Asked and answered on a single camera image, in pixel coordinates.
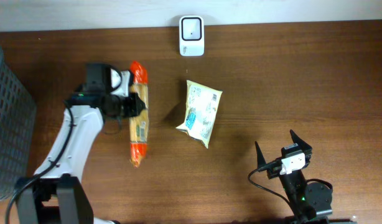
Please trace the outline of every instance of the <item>red and orange wrapper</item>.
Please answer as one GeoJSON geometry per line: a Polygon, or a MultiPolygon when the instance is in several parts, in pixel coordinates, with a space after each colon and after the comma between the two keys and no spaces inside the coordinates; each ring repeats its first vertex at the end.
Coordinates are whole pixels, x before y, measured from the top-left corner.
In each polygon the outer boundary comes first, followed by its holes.
{"type": "Polygon", "coordinates": [[[131,92],[137,93],[140,99],[146,104],[146,109],[139,116],[130,118],[130,155],[131,162],[135,167],[140,166],[140,162],[147,154],[147,137],[149,129],[148,118],[148,75],[147,70],[138,62],[133,62],[130,71],[134,75],[131,92]]]}

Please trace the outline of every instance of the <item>red package end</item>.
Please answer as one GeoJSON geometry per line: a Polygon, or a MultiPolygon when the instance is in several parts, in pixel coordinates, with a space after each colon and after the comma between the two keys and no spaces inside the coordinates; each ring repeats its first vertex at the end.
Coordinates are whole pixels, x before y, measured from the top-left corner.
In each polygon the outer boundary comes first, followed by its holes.
{"type": "Polygon", "coordinates": [[[135,167],[140,166],[141,160],[147,154],[147,143],[130,143],[131,163],[135,167]]]}
{"type": "Polygon", "coordinates": [[[147,70],[140,63],[134,61],[130,66],[130,71],[134,75],[134,83],[148,83],[147,70]]]}

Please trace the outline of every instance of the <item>plastic crate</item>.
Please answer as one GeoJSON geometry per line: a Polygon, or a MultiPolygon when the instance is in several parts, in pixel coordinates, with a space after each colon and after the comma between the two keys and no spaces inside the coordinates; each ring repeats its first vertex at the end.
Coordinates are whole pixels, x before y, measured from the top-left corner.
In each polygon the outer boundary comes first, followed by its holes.
{"type": "Polygon", "coordinates": [[[0,47],[0,200],[26,174],[35,115],[34,100],[4,63],[0,47]]]}

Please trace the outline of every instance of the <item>tabletop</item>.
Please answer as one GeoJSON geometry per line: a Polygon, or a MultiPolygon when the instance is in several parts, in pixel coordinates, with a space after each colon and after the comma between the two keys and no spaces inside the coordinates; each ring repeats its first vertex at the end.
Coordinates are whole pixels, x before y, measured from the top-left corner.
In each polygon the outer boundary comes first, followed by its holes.
{"type": "MultiPolygon", "coordinates": [[[[293,129],[313,147],[305,177],[334,187],[330,218],[382,223],[382,21],[207,26],[205,36],[203,56],[182,57],[176,27],[0,33],[6,63],[37,103],[28,173],[50,151],[62,100],[85,81],[85,64],[125,70],[137,60],[149,74],[149,151],[134,168],[127,121],[119,134],[98,135],[82,179],[95,216],[123,223],[290,216],[247,175],[256,168],[254,142],[271,161],[292,143],[293,129]],[[184,121],[186,80],[223,91],[208,149],[175,129],[184,121]]],[[[253,180],[284,195],[279,179],[253,180]]]]}

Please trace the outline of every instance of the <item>blue label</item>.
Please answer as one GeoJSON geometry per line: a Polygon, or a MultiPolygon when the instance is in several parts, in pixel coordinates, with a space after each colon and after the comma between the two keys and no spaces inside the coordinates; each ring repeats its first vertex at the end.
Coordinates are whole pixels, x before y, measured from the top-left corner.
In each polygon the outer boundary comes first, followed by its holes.
{"type": "Polygon", "coordinates": [[[192,129],[192,126],[195,122],[196,117],[197,115],[195,113],[189,113],[189,115],[187,116],[187,119],[185,120],[186,127],[188,127],[189,129],[192,129]]]}

